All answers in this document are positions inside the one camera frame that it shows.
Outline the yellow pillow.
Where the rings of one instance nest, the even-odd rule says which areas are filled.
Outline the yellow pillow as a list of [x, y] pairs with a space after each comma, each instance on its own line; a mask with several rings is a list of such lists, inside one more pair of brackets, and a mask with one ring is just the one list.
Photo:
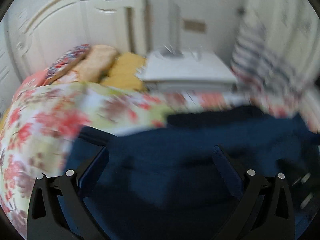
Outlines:
[[140, 55], [133, 53], [121, 54], [117, 57], [107, 75], [101, 79], [100, 84], [104, 87], [144, 91], [144, 83], [139, 77], [145, 63], [146, 58]]

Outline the white bedside table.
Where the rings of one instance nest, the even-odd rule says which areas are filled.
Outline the white bedside table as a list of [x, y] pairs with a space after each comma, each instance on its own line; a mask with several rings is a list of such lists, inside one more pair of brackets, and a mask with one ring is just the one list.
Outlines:
[[180, 55], [153, 51], [140, 77], [149, 90], [161, 92], [226, 92], [238, 84], [230, 68], [215, 53], [201, 50], [184, 50]]

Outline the navy blue puffer jacket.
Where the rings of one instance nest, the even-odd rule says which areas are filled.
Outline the navy blue puffer jacket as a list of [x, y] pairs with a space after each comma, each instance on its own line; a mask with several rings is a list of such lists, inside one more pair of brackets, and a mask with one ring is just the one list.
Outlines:
[[85, 205], [112, 239], [208, 239], [242, 197], [231, 157], [267, 177], [319, 170], [319, 134], [300, 115], [274, 118], [255, 106], [169, 115], [163, 128], [115, 136], [92, 127], [75, 139], [66, 168], [93, 157], [108, 163]]

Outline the white wooden headboard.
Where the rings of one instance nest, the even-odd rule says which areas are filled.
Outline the white wooden headboard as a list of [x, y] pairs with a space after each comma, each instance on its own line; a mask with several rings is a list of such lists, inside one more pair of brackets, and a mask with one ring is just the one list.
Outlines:
[[146, 0], [14, 0], [5, 21], [16, 68], [27, 77], [84, 43], [144, 56], [145, 11]]

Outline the striped cream curtain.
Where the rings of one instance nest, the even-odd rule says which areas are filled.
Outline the striped cream curtain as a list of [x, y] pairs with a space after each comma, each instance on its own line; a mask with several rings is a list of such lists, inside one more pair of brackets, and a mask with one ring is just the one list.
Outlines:
[[245, 0], [231, 70], [257, 92], [301, 97], [319, 75], [319, 16], [311, 3]]

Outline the patterned red blue pillow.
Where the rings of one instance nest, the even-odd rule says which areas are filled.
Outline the patterned red blue pillow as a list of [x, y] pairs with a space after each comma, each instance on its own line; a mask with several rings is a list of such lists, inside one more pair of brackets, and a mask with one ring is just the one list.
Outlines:
[[65, 52], [47, 70], [44, 85], [49, 85], [61, 78], [81, 60], [83, 60], [91, 49], [90, 44], [82, 44]]

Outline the floral bed quilt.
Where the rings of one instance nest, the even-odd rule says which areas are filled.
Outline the floral bed quilt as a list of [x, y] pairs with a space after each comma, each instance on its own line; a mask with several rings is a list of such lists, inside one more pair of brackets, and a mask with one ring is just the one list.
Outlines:
[[277, 118], [297, 104], [251, 93], [135, 92], [92, 82], [25, 88], [1, 124], [1, 218], [18, 238], [27, 237], [27, 213], [38, 174], [61, 174], [80, 129], [92, 126], [117, 135], [165, 125], [175, 112], [221, 111], [256, 105]]

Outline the beige wall socket plate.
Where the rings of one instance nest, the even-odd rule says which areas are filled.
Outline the beige wall socket plate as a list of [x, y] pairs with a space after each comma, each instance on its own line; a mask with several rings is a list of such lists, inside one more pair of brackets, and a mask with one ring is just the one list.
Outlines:
[[207, 25], [203, 21], [183, 19], [183, 29], [193, 33], [205, 34]]

